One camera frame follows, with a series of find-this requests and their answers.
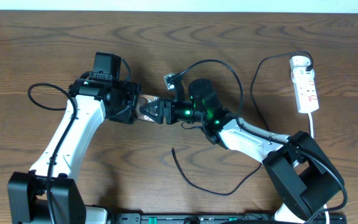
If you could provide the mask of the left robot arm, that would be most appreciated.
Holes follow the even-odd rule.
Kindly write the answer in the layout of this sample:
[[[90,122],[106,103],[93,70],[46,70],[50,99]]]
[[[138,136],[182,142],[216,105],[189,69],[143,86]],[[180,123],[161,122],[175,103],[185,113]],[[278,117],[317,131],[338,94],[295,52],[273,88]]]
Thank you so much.
[[[132,124],[140,86],[121,79],[126,61],[98,52],[91,71],[58,88],[68,99],[46,150],[28,172],[14,172],[7,190],[13,223],[110,223],[107,209],[85,205],[77,179],[88,146],[105,121]]]

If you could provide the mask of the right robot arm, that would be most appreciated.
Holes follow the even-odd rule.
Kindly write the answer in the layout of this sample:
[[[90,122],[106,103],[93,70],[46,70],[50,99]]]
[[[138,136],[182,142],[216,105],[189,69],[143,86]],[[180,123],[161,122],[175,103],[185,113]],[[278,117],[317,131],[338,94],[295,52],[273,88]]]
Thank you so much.
[[[330,211],[326,204],[339,192],[343,201],[338,207],[346,205],[344,180],[311,135],[275,134],[245,122],[223,108],[207,79],[190,83],[190,100],[185,100],[180,81],[173,88],[174,98],[147,103],[140,112],[158,124],[199,123],[212,144],[258,161],[283,201],[274,215],[276,222],[309,223]]]

